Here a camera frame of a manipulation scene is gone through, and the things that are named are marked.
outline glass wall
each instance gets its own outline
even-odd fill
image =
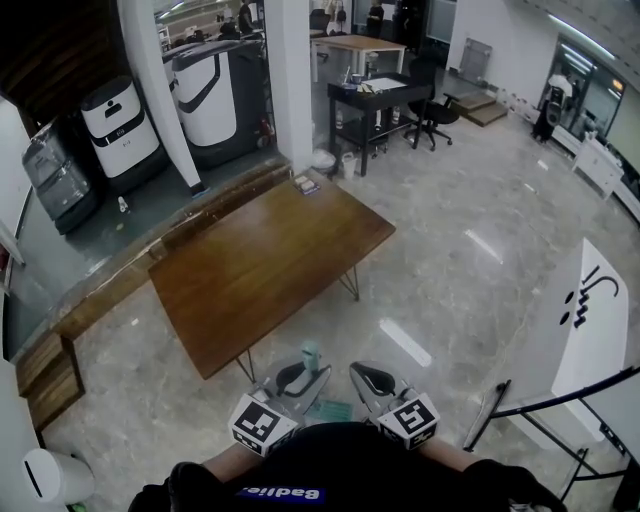
[[[624,92],[624,82],[604,63],[574,43],[560,39],[550,75],[559,68],[569,72],[573,95],[564,105],[560,125],[581,142],[586,132],[605,138]],[[541,105],[547,94],[542,96]]]

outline shelf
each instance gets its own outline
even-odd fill
[[[375,144],[377,142],[382,142],[386,139],[390,134],[396,132],[398,130],[402,130],[403,128],[408,128],[411,126],[415,126],[418,124],[418,121],[415,119],[411,119],[407,116],[400,115],[400,119],[398,120],[398,124],[389,123],[388,126],[385,126],[385,113],[382,114],[382,131],[379,133],[374,133],[374,125],[375,125],[375,115],[371,116],[371,126],[369,128],[369,133],[371,137],[369,138],[369,144]],[[342,139],[348,140],[349,142],[355,144],[356,146],[362,146],[362,121],[363,117],[359,117],[349,121],[348,123],[344,123],[342,126],[342,130],[338,130],[334,128],[336,131],[336,135]]]

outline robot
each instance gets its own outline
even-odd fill
[[[307,343],[298,356],[273,363],[250,393],[242,395],[229,420],[235,441],[267,456],[305,426],[304,414],[331,376],[320,367],[317,346]],[[354,362],[351,381],[369,410],[365,421],[407,450],[436,431],[440,415],[426,393],[418,393],[392,368],[374,361]]]

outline teal object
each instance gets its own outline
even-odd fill
[[[351,421],[353,406],[345,402],[316,400],[305,416],[323,423],[345,423]]]
[[[305,341],[302,344],[302,361],[307,371],[315,373],[320,367],[320,356],[318,355],[318,344],[313,341]]]

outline white cube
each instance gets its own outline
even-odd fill
[[[295,421],[247,394],[242,395],[229,420],[233,439],[263,457],[291,439],[298,427]]]
[[[376,425],[380,432],[394,442],[413,450],[433,437],[440,415],[426,393],[383,414]]]

